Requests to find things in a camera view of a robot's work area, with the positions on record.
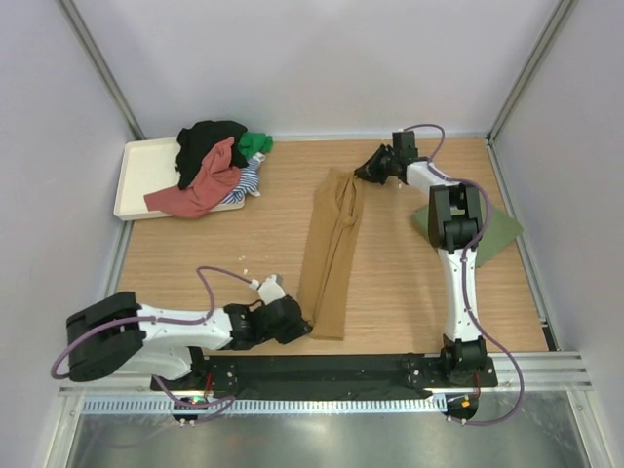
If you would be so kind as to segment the tan brown tank top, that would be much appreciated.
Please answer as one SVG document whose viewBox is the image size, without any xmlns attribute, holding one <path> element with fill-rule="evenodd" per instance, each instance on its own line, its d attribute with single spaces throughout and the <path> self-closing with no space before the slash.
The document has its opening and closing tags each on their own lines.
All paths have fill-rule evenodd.
<svg viewBox="0 0 624 468">
<path fill-rule="evenodd" d="M 314 339 L 345 336 L 347 295 L 364 204 L 363 182 L 350 172 L 330 170 L 315 192 L 297 291 Z"/>
</svg>

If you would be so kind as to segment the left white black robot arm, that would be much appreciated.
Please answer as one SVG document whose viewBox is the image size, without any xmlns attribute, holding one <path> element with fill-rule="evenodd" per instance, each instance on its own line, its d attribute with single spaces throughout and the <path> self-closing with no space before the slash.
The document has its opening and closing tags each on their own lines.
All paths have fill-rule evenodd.
<svg viewBox="0 0 624 468">
<path fill-rule="evenodd" d="M 157 308 L 138 303 L 133 292 L 118 292 L 66 320 L 68 351 L 60 359 L 68 361 L 66 377 L 73 382 L 129 372 L 194 390 L 207 377 L 199 351 L 246 351 L 270 340 L 288 344 L 311 331 L 287 294 L 209 313 Z"/>
</svg>

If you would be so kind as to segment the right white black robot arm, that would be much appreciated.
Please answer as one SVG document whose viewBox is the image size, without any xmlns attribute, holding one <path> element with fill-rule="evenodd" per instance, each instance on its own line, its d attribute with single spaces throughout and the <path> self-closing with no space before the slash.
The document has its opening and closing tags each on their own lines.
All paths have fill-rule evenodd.
<svg viewBox="0 0 624 468">
<path fill-rule="evenodd" d="M 478 246 L 489 222 L 488 197 L 478 184 L 438 169 L 434 157 L 422 157 L 415 131 L 408 127 L 392 134 L 355 176 L 384 184 L 390 177 L 428 196 L 427 235 L 443 266 L 447 292 L 447 323 L 440 351 L 443 381 L 460 386 L 487 366 L 485 334 L 478 319 L 476 261 Z"/>
</svg>

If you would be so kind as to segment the bright green tank top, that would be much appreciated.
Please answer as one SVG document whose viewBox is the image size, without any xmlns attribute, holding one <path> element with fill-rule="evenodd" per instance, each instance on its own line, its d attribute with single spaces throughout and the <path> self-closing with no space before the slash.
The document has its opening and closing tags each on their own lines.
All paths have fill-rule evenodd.
<svg viewBox="0 0 624 468">
<path fill-rule="evenodd" d="M 245 132 L 238 142 L 238 150 L 249 160 L 256 153 L 269 153 L 273 148 L 273 144 L 273 137 L 268 134 Z"/>
</svg>

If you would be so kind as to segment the blue white striped tank top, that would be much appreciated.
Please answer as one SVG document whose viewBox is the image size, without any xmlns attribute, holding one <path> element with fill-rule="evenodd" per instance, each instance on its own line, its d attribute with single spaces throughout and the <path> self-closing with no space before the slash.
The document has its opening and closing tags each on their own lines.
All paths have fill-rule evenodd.
<svg viewBox="0 0 624 468">
<path fill-rule="evenodd" d="M 247 196 L 259 197 L 258 171 L 265 160 L 265 155 L 257 152 L 249 161 L 248 165 L 241 170 L 238 185 L 232 189 L 222 200 L 224 204 L 243 203 Z"/>
</svg>

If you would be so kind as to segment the dusty pink tank top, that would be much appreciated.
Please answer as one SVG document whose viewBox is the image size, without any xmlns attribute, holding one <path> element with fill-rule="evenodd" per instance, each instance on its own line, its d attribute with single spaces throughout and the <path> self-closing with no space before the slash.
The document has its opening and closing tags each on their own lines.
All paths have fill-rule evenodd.
<svg viewBox="0 0 624 468">
<path fill-rule="evenodd" d="M 234 142 L 230 137 L 217 143 L 204 156 L 198 173 L 186 188 L 170 186 L 144 195 L 147 209 L 195 219 L 215 208 L 241 180 L 242 170 L 230 165 Z"/>
</svg>

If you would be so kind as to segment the black tank top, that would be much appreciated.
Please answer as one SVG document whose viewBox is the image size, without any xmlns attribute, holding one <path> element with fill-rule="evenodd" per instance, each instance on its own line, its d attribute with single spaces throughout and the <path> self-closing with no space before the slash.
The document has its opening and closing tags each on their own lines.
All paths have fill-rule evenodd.
<svg viewBox="0 0 624 468">
<path fill-rule="evenodd" d="M 231 137 L 232 145 L 231 166 L 240 169 L 249 163 L 238 149 L 238 143 L 248 129 L 235 121 L 202 121 L 195 123 L 190 129 L 183 128 L 176 137 L 179 152 L 175 158 L 175 169 L 179 173 L 177 187 L 186 189 L 198 174 L 202 161 L 213 147 Z"/>
</svg>

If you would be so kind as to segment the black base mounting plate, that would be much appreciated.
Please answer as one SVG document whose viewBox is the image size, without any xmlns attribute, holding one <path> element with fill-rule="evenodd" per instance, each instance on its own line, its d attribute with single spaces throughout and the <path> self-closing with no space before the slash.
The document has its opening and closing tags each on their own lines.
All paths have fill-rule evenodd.
<svg viewBox="0 0 624 468">
<path fill-rule="evenodd" d="M 170 391 L 212 391 L 261 401 L 389 401 L 425 399 L 435 389 L 498 384 L 493 362 L 453 376 L 424 354 L 238 356 L 196 358 L 191 373 L 165 380 Z"/>
</svg>

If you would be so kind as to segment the white plastic tray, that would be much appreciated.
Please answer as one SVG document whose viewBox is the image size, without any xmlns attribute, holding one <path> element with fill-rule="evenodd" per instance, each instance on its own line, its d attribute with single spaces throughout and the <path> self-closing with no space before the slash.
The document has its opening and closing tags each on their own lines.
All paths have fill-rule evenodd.
<svg viewBox="0 0 624 468">
<path fill-rule="evenodd" d="M 179 145 L 175 138 L 132 142 L 126 145 L 114 214 L 122 220 L 152 217 L 143 196 L 170 186 L 177 186 L 176 155 Z M 245 203 L 224 204 L 222 201 L 209 213 L 240 209 Z"/>
</svg>

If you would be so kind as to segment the right aluminium frame post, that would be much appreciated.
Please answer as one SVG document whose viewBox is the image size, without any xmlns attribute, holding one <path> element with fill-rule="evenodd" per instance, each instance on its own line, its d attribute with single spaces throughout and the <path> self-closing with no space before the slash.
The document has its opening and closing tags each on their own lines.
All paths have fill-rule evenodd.
<svg viewBox="0 0 624 468">
<path fill-rule="evenodd" d="M 559 0 L 556 3 L 487 133 L 486 140 L 488 146 L 493 146 L 496 139 L 500 136 L 512 112 L 527 90 L 542 62 L 546 59 L 576 5 L 576 0 Z"/>
</svg>

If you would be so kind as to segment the aluminium frame post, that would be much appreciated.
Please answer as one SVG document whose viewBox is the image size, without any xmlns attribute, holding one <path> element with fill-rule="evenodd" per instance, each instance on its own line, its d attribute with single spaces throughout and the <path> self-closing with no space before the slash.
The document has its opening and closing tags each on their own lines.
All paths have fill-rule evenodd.
<svg viewBox="0 0 624 468">
<path fill-rule="evenodd" d="M 546 59 L 576 5 L 576 0 L 559 0 L 556 3 L 487 133 L 486 140 L 488 146 L 493 146 L 496 139 L 500 136 L 512 112 L 527 90 L 542 62 Z"/>
<path fill-rule="evenodd" d="M 145 140 L 145 134 L 130 104 L 112 73 L 96 39 L 85 22 L 76 3 L 72 0 L 58 0 L 57 5 L 64 15 L 70 29 L 86 53 L 99 80 L 107 90 L 128 130 L 135 140 Z"/>
</svg>

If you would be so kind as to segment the aluminium front rail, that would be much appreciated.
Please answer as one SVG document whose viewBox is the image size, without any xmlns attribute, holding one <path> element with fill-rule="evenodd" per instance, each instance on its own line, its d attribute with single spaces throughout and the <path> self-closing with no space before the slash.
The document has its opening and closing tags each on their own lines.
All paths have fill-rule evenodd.
<svg viewBox="0 0 624 468">
<path fill-rule="evenodd" d="M 569 388 L 585 389 L 590 387 L 589 374 L 580 355 L 576 352 L 536 352 L 517 353 L 507 357 L 502 353 L 490 354 L 498 384 L 494 388 L 483 388 L 484 391 L 550 391 Z M 467 388 L 435 389 L 432 393 L 452 392 Z M 199 391 L 172 391 L 179 395 L 198 394 Z"/>
</svg>

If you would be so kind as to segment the left aluminium frame post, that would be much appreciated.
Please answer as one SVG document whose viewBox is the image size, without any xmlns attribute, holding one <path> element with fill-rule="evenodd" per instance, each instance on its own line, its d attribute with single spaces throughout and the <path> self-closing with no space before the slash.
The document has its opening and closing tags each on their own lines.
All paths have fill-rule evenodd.
<svg viewBox="0 0 624 468">
<path fill-rule="evenodd" d="M 57 5 L 64 15 L 70 29 L 86 53 L 99 80 L 107 90 L 128 130 L 135 140 L 145 140 L 145 134 L 130 104 L 112 73 L 96 39 L 85 22 L 76 3 L 72 0 L 58 0 Z"/>
</svg>

